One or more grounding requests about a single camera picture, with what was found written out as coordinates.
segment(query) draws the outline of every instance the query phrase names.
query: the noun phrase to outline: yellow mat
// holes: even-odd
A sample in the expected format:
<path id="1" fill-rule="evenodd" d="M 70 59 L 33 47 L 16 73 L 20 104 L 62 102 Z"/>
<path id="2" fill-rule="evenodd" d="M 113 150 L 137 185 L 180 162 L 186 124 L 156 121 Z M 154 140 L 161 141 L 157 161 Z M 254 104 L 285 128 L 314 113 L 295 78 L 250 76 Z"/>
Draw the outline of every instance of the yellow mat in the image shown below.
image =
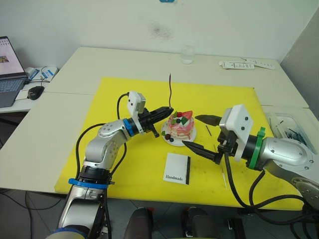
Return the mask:
<path id="1" fill-rule="evenodd" d="M 146 107 L 149 111 L 161 106 L 168 106 L 168 82 L 105 77 L 92 101 L 83 130 L 96 123 L 116 120 L 118 97 L 130 90 L 140 92 L 145 96 Z M 177 111 L 193 110 L 193 116 L 201 114 L 222 116 L 226 108 L 237 104 L 244 104 L 253 118 L 254 125 L 251 134 L 256 135 L 260 127 L 264 126 L 266 136 L 272 136 L 253 88 L 172 83 L 171 105 Z M 122 119 L 130 118 L 127 110 L 127 98 L 123 98 L 121 101 L 120 116 Z M 155 125 L 159 133 L 163 122 L 158 122 Z M 219 127 L 208 126 L 212 136 L 209 135 L 204 123 L 195 120 L 195 127 L 197 129 L 195 142 L 215 151 L 214 147 L 218 145 Z M 95 137 L 96 133 L 97 128 L 89 131 L 82 138 L 79 148 L 81 163 L 85 146 Z M 239 207 L 229 188 L 228 180 L 226 179 L 225 184 L 222 176 L 223 170 L 227 178 L 224 160 L 220 165 L 217 165 L 208 159 L 197 156 L 186 147 L 171 146 L 161 136 L 155 138 L 151 132 L 134 136 L 127 143 L 127 146 L 128 153 L 113 176 L 113 181 L 116 184 L 109 187 L 110 197 Z M 189 185 L 163 181 L 166 156 L 169 152 L 191 157 Z M 117 160 L 122 154 L 123 149 L 121 148 Z M 248 203 L 250 185 L 259 172 L 247 169 L 245 160 L 240 162 L 235 162 L 233 158 L 230 160 L 238 193 Z M 75 177 L 75 174 L 76 160 L 75 148 L 73 148 L 55 185 L 56 192 L 68 193 L 70 188 L 67 183 L 68 179 Z M 296 189 L 289 183 L 266 173 L 255 190 L 254 199 L 255 203 L 258 203 L 273 196 L 296 193 Z M 299 210 L 301 205 L 297 200 L 284 199 L 272 203 L 266 208 Z"/>

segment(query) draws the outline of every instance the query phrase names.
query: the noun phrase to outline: white plate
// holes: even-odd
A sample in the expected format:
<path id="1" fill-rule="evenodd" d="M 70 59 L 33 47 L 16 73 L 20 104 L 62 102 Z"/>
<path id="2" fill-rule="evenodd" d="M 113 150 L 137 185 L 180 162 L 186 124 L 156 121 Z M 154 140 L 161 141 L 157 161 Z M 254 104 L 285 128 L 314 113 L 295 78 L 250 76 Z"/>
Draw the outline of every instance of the white plate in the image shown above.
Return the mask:
<path id="1" fill-rule="evenodd" d="M 163 126 L 161 127 L 160 133 L 162 133 L 163 131 L 167 132 L 167 131 L 168 131 L 167 128 L 168 128 L 168 125 L 167 125 L 167 121 L 166 121 L 166 122 L 163 124 Z M 164 141 L 165 141 L 166 143 L 169 143 L 170 145 L 173 145 L 173 146 L 179 146 L 179 147 L 181 147 L 181 146 L 185 146 L 185 144 L 183 144 L 182 140 L 184 140 L 184 141 L 189 141 L 189 142 L 193 142 L 193 141 L 195 140 L 195 138 L 196 138 L 196 133 L 197 133 L 197 132 L 196 132 L 196 128 L 195 128 L 195 126 L 194 126 L 193 131 L 192 131 L 192 133 L 191 133 L 191 135 L 190 135 L 190 139 L 179 139 L 179 138 L 174 138 L 174 137 L 172 137 L 172 138 L 174 139 L 174 141 L 173 141 L 173 142 L 170 142 L 170 140 L 166 140 L 166 139 L 165 139 L 165 136 L 162 135 L 162 137 L 163 137 L 163 139 L 164 139 Z"/>

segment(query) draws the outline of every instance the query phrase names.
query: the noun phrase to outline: laptop keyboard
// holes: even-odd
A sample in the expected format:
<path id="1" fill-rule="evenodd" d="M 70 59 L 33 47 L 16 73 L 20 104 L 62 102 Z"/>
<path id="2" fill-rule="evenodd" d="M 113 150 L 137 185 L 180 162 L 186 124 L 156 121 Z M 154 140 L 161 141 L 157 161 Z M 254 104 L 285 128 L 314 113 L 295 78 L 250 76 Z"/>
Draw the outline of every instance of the laptop keyboard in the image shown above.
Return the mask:
<path id="1" fill-rule="evenodd" d="M 0 93 L 19 90 L 19 87 L 21 86 L 21 82 L 23 81 L 24 81 L 23 79 L 0 81 Z"/>

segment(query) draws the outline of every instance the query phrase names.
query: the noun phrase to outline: clear glass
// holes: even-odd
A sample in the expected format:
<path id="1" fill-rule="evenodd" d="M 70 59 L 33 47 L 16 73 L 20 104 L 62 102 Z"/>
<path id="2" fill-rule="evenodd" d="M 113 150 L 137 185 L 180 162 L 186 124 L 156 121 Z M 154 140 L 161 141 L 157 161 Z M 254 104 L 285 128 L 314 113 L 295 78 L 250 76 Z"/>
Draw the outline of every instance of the clear glass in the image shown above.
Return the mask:
<path id="1" fill-rule="evenodd" d="M 185 45 L 180 54 L 180 60 L 184 64 L 191 64 L 194 61 L 194 46 Z"/>

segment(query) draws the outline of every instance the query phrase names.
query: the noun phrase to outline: floor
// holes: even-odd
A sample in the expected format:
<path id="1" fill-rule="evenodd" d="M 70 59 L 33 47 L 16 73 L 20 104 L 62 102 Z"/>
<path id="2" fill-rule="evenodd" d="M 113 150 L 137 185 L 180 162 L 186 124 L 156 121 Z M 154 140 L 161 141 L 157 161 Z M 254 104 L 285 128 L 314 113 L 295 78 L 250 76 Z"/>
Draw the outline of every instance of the floor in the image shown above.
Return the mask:
<path id="1" fill-rule="evenodd" d="M 15 127 L 0 122 L 0 140 L 5 143 L 14 131 Z M 0 238 L 30 238 L 30 218 L 28 210 L 1 194 L 6 190 L 0 190 Z M 5 194 L 15 199 L 18 203 L 25 205 L 25 191 L 10 190 Z M 45 208 L 58 202 L 58 198 L 45 196 L 42 194 L 28 192 L 27 203 L 32 208 Z M 110 218 L 112 223 L 112 235 L 114 239 L 122 239 L 128 220 L 132 212 L 139 207 L 154 208 L 154 232 L 153 239 L 169 239 L 182 237 L 180 227 L 180 213 L 184 208 L 192 205 L 146 202 L 131 200 L 108 200 Z M 235 239 L 233 231 L 228 229 L 228 218 L 241 218 L 243 220 L 247 239 L 292 239 L 289 226 L 275 226 L 262 221 L 256 215 L 239 215 L 236 208 L 194 205 L 207 211 L 214 219 L 223 239 Z M 64 207 L 64 200 L 61 200 L 55 207 L 32 211 L 32 239 L 44 239 L 57 227 L 57 223 Z M 284 220 L 298 216 L 298 212 L 268 212 L 266 216 Z M 308 226 L 312 238 L 316 238 L 313 225 Z M 302 233 L 300 225 L 296 225 L 296 231 L 302 239 L 306 237 Z"/>

